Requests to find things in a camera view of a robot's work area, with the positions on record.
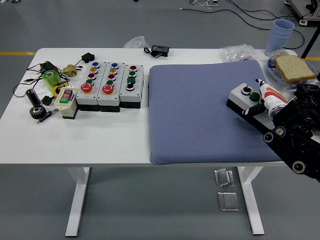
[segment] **stacked cups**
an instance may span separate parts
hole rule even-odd
[[[268,42],[266,43],[264,54],[269,57],[269,54],[282,49],[291,36],[295,25],[286,19],[277,19],[270,31]]]

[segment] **blue cushion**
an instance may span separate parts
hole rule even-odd
[[[242,83],[265,80],[256,60],[156,65],[149,76],[150,160],[177,163],[280,161],[263,135],[226,106]]]

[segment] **gear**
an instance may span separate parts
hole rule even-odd
[[[47,111],[44,106],[40,105],[40,106],[33,106],[32,108],[30,108],[29,113],[31,117],[33,117],[34,119],[41,119],[45,116]]]

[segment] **green tape roll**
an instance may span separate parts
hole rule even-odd
[[[50,91],[52,91],[54,87],[60,83],[59,73],[57,73],[55,70],[46,71],[44,74],[42,74],[42,78]]]

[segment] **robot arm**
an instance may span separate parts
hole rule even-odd
[[[264,142],[296,173],[320,182],[320,88],[299,84],[294,98],[284,98],[263,80],[262,100],[274,129],[263,136]],[[255,115],[250,108],[245,115]]]

